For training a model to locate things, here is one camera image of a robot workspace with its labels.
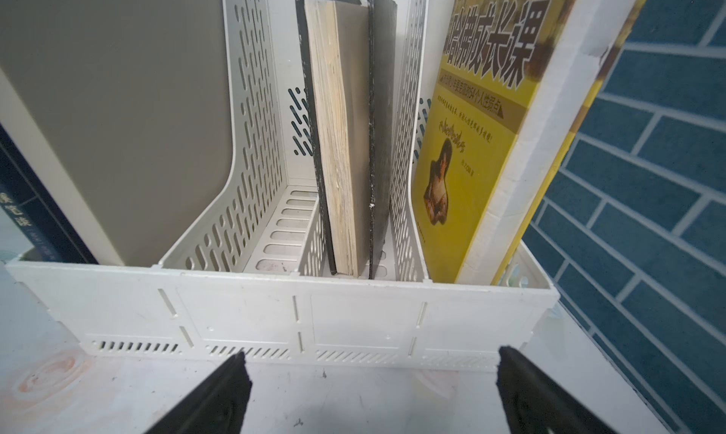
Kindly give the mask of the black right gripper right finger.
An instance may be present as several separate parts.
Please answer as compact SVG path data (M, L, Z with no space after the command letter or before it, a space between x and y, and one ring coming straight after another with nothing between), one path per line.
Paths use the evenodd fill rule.
M512 433L616 432L519 350L498 350L497 390Z

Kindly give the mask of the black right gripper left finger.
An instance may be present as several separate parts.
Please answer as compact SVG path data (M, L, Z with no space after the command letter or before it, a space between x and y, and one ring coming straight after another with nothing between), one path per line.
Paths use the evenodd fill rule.
M147 433L240 434L253 383L243 352L224 361Z

